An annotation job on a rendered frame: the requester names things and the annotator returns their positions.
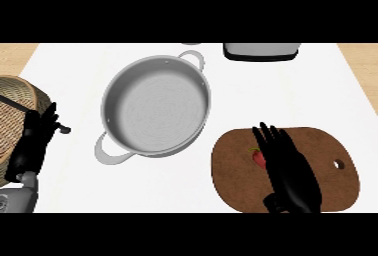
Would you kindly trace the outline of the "red bell pepper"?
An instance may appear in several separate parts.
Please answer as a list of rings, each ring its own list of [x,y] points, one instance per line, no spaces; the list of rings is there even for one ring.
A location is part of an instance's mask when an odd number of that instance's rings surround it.
[[[265,168],[265,160],[262,153],[258,148],[249,148],[248,151],[252,153],[251,158],[255,162],[255,164],[261,167]]]

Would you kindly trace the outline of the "pale grey appliance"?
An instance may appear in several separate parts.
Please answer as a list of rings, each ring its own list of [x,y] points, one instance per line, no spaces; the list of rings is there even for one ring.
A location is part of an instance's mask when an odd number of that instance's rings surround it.
[[[228,60],[274,62],[292,60],[299,43],[224,43],[223,53]]]

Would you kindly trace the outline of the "silver two-handled pot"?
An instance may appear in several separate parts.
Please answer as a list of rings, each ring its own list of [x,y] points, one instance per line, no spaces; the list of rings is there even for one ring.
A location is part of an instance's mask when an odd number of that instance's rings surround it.
[[[196,57],[196,63],[180,55],[155,55],[128,64],[109,82],[100,105],[102,136],[127,153],[112,156],[96,144],[94,157],[104,165],[134,155],[171,156],[202,132],[211,108],[205,58],[195,50],[184,53]]]

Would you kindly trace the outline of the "brown wooden cutting board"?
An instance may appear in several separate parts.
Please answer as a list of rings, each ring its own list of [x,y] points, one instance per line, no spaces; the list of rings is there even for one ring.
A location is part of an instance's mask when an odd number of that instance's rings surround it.
[[[355,167],[338,140],[316,128],[285,128],[304,155],[322,191],[322,211],[348,209],[360,192]],[[265,170],[252,160],[252,129],[234,129],[218,138],[211,153],[211,176],[226,204],[243,213],[265,213],[262,199],[273,192]]]

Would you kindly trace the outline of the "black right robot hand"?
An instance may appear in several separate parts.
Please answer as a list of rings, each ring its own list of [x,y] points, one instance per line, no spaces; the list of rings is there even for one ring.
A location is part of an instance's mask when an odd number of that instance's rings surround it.
[[[273,193],[262,200],[270,213],[320,213],[322,193],[304,155],[283,129],[252,128],[252,134],[265,160]]]

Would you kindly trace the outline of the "woven wicker basket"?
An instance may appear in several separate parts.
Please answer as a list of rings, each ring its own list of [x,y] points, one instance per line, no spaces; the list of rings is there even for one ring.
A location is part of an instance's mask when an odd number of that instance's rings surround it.
[[[47,94],[22,78],[0,76],[0,96],[42,113],[51,104]],[[20,138],[25,113],[0,102],[0,187],[8,184],[4,179],[8,159]]]

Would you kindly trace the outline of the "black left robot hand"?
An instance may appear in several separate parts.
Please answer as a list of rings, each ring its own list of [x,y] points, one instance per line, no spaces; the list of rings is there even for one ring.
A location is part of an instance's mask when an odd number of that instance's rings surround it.
[[[45,149],[59,129],[56,103],[51,103],[42,114],[35,110],[25,113],[22,136],[8,158],[4,179],[19,183],[17,176],[25,172],[39,173]]]

